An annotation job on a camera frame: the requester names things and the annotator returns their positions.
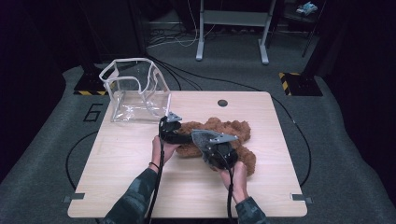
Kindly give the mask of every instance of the sleeve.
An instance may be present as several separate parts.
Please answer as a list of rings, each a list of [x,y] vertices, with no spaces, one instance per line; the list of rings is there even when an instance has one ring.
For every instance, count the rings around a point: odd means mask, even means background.
[[[113,205],[102,223],[143,223],[156,179],[157,173],[146,169]]]
[[[269,224],[267,217],[252,197],[246,198],[236,206],[239,224]]]

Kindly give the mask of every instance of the transparent acrylic container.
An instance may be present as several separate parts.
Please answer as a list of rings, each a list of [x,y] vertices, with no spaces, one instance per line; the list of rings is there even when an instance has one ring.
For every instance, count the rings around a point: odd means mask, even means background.
[[[171,92],[155,63],[116,59],[99,75],[113,105],[113,122],[158,122],[168,114]]]

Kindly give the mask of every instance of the wooden table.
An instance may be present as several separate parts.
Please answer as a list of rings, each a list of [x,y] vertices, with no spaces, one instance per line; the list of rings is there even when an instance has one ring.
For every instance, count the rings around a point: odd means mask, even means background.
[[[221,107],[218,100],[226,100]],[[256,91],[172,91],[170,111],[182,122],[246,120],[251,138],[244,146],[257,157],[255,174],[247,179],[247,191],[268,217],[303,217],[304,202],[290,154],[271,96]],[[104,217],[151,159],[151,141],[158,124],[110,122],[111,106],[93,144],[78,183],[70,217]],[[152,217],[227,217],[227,190],[217,172],[202,158],[185,159],[176,153],[166,163]],[[233,215],[236,216],[234,203]]]

